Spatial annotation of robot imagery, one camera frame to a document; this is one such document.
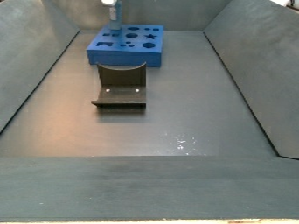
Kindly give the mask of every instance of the dark gray panel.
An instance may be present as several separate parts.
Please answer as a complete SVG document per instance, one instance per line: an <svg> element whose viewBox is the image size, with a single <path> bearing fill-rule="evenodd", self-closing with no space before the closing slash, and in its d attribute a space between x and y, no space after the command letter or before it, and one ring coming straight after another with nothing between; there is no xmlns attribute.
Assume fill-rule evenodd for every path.
<svg viewBox="0 0 299 224"><path fill-rule="evenodd" d="M299 16L269 0L234 0L206 29L282 156L299 158Z"/></svg>
<svg viewBox="0 0 299 224"><path fill-rule="evenodd" d="M99 30L108 22L100 0L52 0L82 30ZM166 30L202 31L231 0L124 0L126 24L165 25Z"/></svg>
<svg viewBox="0 0 299 224"><path fill-rule="evenodd" d="M0 4L0 131L79 28L50 0Z"/></svg>
<svg viewBox="0 0 299 224"><path fill-rule="evenodd" d="M299 218L283 158L2 158L0 221Z"/></svg>
<svg viewBox="0 0 299 224"><path fill-rule="evenodd" d="M98 111L99 72L82 32L0 136L0 156L273 157L271 146L201 31L167 31L147 68L146 110Z"/></svg>

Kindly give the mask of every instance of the bin floor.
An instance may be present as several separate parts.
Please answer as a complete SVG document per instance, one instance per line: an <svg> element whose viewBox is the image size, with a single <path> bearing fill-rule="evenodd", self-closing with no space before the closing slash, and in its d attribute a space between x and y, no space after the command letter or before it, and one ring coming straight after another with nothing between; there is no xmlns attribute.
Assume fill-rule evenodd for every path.
<svg viewBox="0 0 299 224"><path fill-rule="evenodd" d="M146 109L98 110L86 52L96 34L79 34L23 105L0 136L2 157L277 155L201 31L165 33Z"/></svg>

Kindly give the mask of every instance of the gray surface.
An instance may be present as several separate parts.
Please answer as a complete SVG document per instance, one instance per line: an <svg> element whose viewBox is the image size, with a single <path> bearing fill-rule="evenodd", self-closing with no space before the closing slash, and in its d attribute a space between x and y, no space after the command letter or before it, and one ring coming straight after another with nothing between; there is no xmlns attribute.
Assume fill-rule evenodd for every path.
<svg viewBox="0 0 299 224"><path fill-rule="evenodd" d="M2 158L0 221L299 218L285 158Z"/></svg>
<svg viewBox="0 0 299 224"><path fill-rule="evenodd" d="M226 156L275 153L201 31L169 31L147 68L147 108L98 111L99 73L82 32L0 136L0 156Z"/></svg>
<svg viewBox="0 0 299 224"><path fill-rule="evenodd" d="M79 28L47 0L0 4L0 131Z"/></svg>
<svg viewBox="0 0 299 224"><path fill-rule="evenodd" d="M234 0L206 29L271 142L291 158L299 158L298 24L298 14L275 3Z"/></svg>
<svg viewBox="0 0 299 224"><path fill-rule="evenodd" d="M108 23L100 0L52 0L82 30ZM124 0L123 23L165 25L171 31L202 31L231 0Z"/></svg>

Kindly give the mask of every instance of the blue foam block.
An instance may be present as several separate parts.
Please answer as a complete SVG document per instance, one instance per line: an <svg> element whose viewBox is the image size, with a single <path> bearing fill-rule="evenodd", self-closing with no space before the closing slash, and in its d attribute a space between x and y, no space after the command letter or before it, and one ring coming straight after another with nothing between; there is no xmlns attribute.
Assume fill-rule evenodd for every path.
<svg viewBox="0 0 299 224"><path fill-rule="evenodd" d="M111 66L162 66L165 27L123 24L120 31L104 26L88 45L88 63Z"/></svg>

